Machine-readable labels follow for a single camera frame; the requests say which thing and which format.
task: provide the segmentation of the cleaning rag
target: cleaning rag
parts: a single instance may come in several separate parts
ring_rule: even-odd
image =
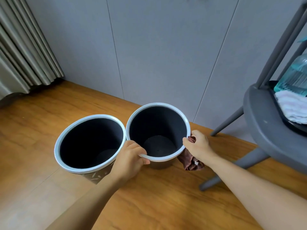
[[[189,136],[188,140],[192,143],[196,142],[196,138],[194,136]],[[177,158],[183,164],[184,169],[187,171],[201,170],[205,166],[204,163],[193,157],[189,150],[186,148]]]
[[[276,92],[275,97],[288,120],[307,124],[307,97],[288,90]]]

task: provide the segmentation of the forearm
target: forearm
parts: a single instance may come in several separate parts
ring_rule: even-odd
[[[47,230],[92,229],[102,209],[120,186],[120,181],[114,179],[111,174],[107,175],[59,216]]]
[[[220,157],[214,158],[208,166],[216,172],[264,229],[306,228],[305,199]]]

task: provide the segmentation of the curtain fold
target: curtain fold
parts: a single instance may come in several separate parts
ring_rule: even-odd
[[[25,0],[0,0],[0,100],[63,77]]]

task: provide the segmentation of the white towel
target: white towel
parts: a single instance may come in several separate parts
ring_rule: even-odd
[[[307,124],[307,97],[288,90],[276,92],[275,97],[288,120]]]

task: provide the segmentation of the black trash can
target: black trash can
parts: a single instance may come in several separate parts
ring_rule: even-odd
[[[120,120],[110,115],[91,115],[61,133],[54,155],[63,169],[97,184],[110,173],[125,140],[125,126]]]
[[[145,148],[150,167],[164,169],[182,153],[182,138],[191,133],[190,123],[177,108],[166,103],[150,103],[137,109],[126,126],[128,140]]]

